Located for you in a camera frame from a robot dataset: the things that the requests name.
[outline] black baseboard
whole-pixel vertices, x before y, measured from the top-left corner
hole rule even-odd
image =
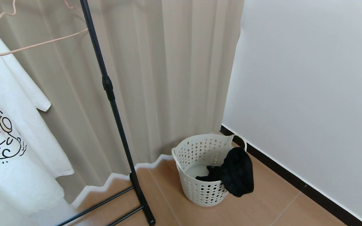
[[[234,134],[233,132],[231,132],[224,126],[222,126],[220,132],[226,136],[230,136],[230,135]],[[240,146],[244,146],[243,140],[237,136],[235,136],[233,138],[233,141]],[[250,153],[252,156],[254,156],[257,160],[264,163],[264,165],[269,167],[271,170],[273,170],[275,173],[277,173],[279,176],[281,176],[287,182],[292,184],[298,190],[303,192],[303,194],[308,196],[310,199],[314,200],[321,207],[326,209],[329,213],[333,214],[335,217],[337,217],[339,220],[341,220],[347,226],[362,226],[361,220],[358,220],[355,216],[351,215],[351,213],[347,212],[345,209],[338,206],[332,200],[328,199],[327,197],[325,197],[324,195],[319,193],[313,187],[311,187],[307,183],[303,182],[301,179],[299,179],[293,173],[286,170],[285,168],[283,168],[282,166],[277,164],[275,161],[273,161],[272,159],[267,157],[264,153],[260,152],[259,150],[257,150],[256,148],[254,148],[253,146],[251,146],[248,143],[247,143],[247,152]]]

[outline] clothes rack bar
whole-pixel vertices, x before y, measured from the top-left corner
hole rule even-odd
[[[118,112],[118,108],[117,108],[117,104],[115,103],[115,96],[114,96],[114,91],[113,91],[113,87],[112,87],[112,82],[110,77],[107,74],[107,70],[104,64],[104,60],[103,60],[103,56],[101,53],[101,49],[99,46],[99,41],[97,40],[97,35],[96,35],[96,30],[95,30],[95,26],[93,24],[93,20],[92,20],[92,15],[90,13],[90,9],[89,9],[89,4],[87,2],[87,0],[80,0],[80,4],[82,5],[82,11],[83,14],[85,15],[85,20],[86,20],[86,25],[87,28],[89,29],[89,34],[90,34],[90,39],[92,41],[92,45],[93,45],[93,49],[95,51],[96,54],[96,58],[97,58],[97,62],[99,64],[99,68],[100,68],[100,72],[102,75],[102,85],[104,90],[106,91],[107,94],[107,98],[110,102],[111,105],[111,109],[112,109],[112,113],[114,115],[115,118],[115,123],[117,124],[117,128],[119,131],[119,135],[121,137],[121,141],[122,141],[122,145],[124,147],[125,150],[125,155],[127,156],[127,160],[129,163],[129,167],[131,168],[131,173],[129,174],[129,179],[131,180],[132,186],[129,187],[128,189],[125,189],[123,191],[121,191],[118,194],[115,194],[114,196],[90,207],[89,209],[86,209],[85,211],[83,211],[82,213],[79,213],[75,216],[73,216],[72,218],[66,220],[65,222],[62,222],[56,226],[64,226],[67,223],[70,223],[76,219],[78,219],[79,217],[91,212],[92,210],[95,210],[96,208],[108,203],[109,201],[127,193],[128,191],[134,189],[136,196],[138,197],[140,206],[137,207],[136,209],[130,211],[129,213],[125,214],[124,216],[120,217],[119,219],[115,220],[114,222],[112,222],[111,224],[109,224],[108,226],[114,226],[117,225],[118,223],[122,222],[123,220],[127,219],[128,217],[132,216],[133,214],[137,213],[139,210],[142,210],[145,214],[146,220],[148,222],[149,226],[153,226],[156,224],[156,220],[153,216],[153,213],[151,211],[151,209],[149,208],[148,202],[146,201],[146,198],[142,192],[142,189],[139,185],[139,181],[138,181],[138,177],[136,176],[136,171],[135,171],[135,166],[134,163],[132,161],[132,156],[131,156],[131,152],[129,151],[129,147],[128,147],[128,142],[127,139],[125,137],[125,132],[124,132],[124,128],[122,126],[122,122],[121,122],[121,118],[119,117],[119,112]]]

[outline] pink clothes hanger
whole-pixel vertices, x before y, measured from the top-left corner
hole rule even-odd
[[[63,0],[66,4],[66,6],[70,9],[76,9],[77,11],[79,11],[82,16],[83,16],[83,13],[82,11],[80,11],[78,8],[76,8],[75,6],[69,6],[68,2],[66,0]],[[16,0],[13,0],[12,4],[13,4],[13,13],[7,13],[7,12],[3,12],[0,14],[0,19],[5,16],[5,15],[8,15],[8,16],[11,16],[11,17],[14,17],[16,16],[16,6],[15,6],[15,2]],[[27,46],[27,47],[23,47],[23,48],[20,48],[20,49],[17,49],[17,50],[12,50],[12,51],[9,51],[9,52],[6,52],[6,53],[0,53],[0,56],[5,56],[5,55],[8,55],[8,54],[12,54],[12,53],[16,53],[16,52],[19,52],[19,51],[22,51],[22,50],[27,50],[27,49],[30,49],[30,48],[33,48],[33,47],[36,47],[36,46],[41,46],[41,45],[44,45],[44,44],[47,44],[47,43],[51,43],[51,42],[55,42],[55,41],[58,41],[58,40],[63,40],[63,39],[66,39],[66,38],[69,38],[69,37],[72,37],[72,36],[75,36],[75,35],[78,35],[82,32],[85,32],[87,31],[87,28],[84,29],[84,30],[81,30],[75,34],[71,34],[71,35],[68,35],[68,36],[65,36],[65,37],[61,37],[61,38],[57,38],[57,39],[54,39],[54,40],[48,40],[48,41],[45,41],[45,42],[42,42],[42,43],[39,43],[39,44],[34,44],[34,45],[31,45],[31,46]]]

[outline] laundry basket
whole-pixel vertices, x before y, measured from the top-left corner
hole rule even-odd
[[[233,148],[232,136],[203,134],[189,137],[172,149],[177,163],[182,189],[187,198],[199,206],[215,206],[228,194],[223,183],[205,182],[195,179],[196,176],[207,176],[206,166],[221,166],[227,153]]]

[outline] tile floor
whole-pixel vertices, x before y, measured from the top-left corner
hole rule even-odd
[[[156,218],[157,226],[344,226],[341,221],[302,194],[295,187],[250,156],[254,167],[255,190],[237,198],[227,195],[214,207],[200,207],[184,195],[174,160],[162,160],[153,169],[139,168],[137,175]],[[79,206],[82,211],[131,186],[115,179],[104,192],[90,193]],[[105,226],[138,207],[134,191],[88,213],[83,220]],[[119,226],[147,225],[139,211]]]

